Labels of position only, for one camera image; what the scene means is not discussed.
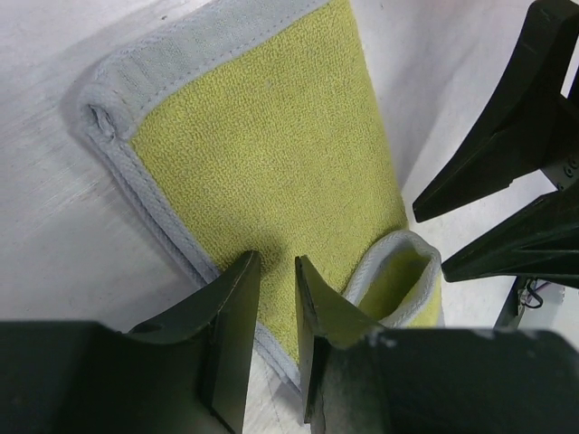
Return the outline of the yellow green towel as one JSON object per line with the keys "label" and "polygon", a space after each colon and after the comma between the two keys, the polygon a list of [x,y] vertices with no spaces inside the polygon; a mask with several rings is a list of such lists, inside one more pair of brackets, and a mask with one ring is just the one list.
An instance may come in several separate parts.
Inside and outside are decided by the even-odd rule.
{"label": "yellow green towel", "polygon": [[202,288],[261,254],[257,352],[299,384],[294,259],[388,327],[441,324],[347,1],[212,1],[112,53],[81,129]]}

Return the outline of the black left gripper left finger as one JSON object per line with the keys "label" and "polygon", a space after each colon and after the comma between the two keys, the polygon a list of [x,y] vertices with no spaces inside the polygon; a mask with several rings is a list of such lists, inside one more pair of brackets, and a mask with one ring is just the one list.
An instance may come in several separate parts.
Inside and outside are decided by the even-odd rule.
{"label": "black left gripper left finger", "polygon": [[127,333],[93,321],[1,324],[4,433],[239,433],[261,258]]}

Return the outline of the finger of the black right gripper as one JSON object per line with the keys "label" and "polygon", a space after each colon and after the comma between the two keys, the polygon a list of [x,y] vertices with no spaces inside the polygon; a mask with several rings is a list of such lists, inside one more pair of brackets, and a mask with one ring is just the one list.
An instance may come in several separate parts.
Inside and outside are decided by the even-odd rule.
{"label": "finger of the black right gripper", "polygon": [[539,196],[442,264],[449,282],[496,276],[578,286],[578,191]]}
{"label": "finger of the black right gripper", "polygon": [[578,110],[561,88],[578,41],[578,5],[535,1],[487,105],[451,160],[413,203],[425,222],[510,186],[546,162],[555,125]]}

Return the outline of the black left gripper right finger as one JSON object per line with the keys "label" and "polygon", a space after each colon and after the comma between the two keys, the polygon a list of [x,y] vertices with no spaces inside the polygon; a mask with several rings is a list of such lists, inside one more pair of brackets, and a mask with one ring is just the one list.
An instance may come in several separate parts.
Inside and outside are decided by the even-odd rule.
{"label": "black left gripper right finger", "polygon": [[578,354],[537,330],[387,328],[295,260],[304,421],[315,433],[575,433]]}

